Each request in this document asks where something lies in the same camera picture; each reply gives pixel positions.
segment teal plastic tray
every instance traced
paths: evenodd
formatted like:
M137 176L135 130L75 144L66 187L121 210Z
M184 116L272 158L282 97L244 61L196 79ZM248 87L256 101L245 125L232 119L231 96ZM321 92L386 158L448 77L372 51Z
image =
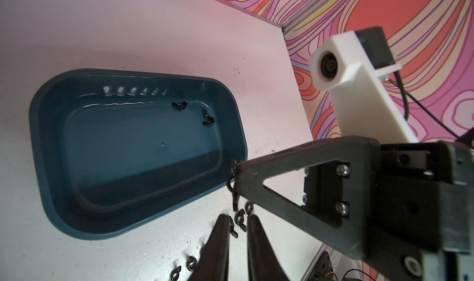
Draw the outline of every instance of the teal plastic tray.
M247 157L235 99L209 78L72 70L38 90L29 117L44 210L81 239L115 237L221 188L230 160Z

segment orange wire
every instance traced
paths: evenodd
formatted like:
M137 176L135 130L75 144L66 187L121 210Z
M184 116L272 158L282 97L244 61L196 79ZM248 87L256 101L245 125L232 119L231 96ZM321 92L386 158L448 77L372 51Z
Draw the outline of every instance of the orange wire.
M329 273L327 273L325 277L327 277L329 274L334 274L334 272L329 272Z

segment white table surface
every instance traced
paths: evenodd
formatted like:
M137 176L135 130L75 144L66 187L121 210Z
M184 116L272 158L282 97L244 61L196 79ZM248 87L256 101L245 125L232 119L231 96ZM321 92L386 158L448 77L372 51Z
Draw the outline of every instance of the white table surface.
M233 93L248 158L311 141L281 29L215 0L0 0L0 279L169 280L198 257L231 195L220 189L121 236L57 230L40 200L28 107L51 77L103 68L215 78ZM301 203L302 171L272 180ZM245 204L241 198L240 207ZM256 207L281 266L299 280L321 242ZM230 237L230 280L247 279L246 237Z

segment psychedelic wavy pattern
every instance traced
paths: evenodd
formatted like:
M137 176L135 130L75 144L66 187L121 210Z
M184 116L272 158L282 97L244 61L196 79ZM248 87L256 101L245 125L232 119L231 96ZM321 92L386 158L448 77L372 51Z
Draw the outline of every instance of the psychedelic wavy pattern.
M310 0L233 0L283 23ZM382 26L403 65L406 89L457 134L474 127L473 0L330 0L285 37L313 138L340 136L327 93L316 90L310 54L330 35ZM384 83L402 111L400 92ZM419 141L454 138L415 103L409 125Z

